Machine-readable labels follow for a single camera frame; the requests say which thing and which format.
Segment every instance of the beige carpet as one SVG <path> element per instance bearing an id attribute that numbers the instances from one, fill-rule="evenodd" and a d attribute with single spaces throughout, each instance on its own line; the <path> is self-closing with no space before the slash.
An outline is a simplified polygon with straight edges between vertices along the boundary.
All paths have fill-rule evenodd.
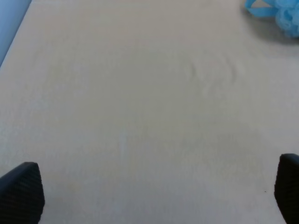
<path id="1" fill-rule="evenodd" d="M 41 224 L 283 224 L 299 45 L 239 0 L 33 0 L 0 70 L 0 174 Z"/>

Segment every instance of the black plastic object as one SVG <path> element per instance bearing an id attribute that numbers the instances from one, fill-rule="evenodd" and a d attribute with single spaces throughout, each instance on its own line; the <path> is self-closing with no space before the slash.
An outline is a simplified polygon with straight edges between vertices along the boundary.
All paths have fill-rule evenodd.
<path id="1" fill-rule="evenodd" d="M 25 162 L 0 178 L 0 224 L 37 224 L 44 205 L 37 163 Z"/>
<path id="2" fill-rule="evenodd" d="M 299 156 L 282 154 L 274 196 L 287 224 L 299 224 Z"/>

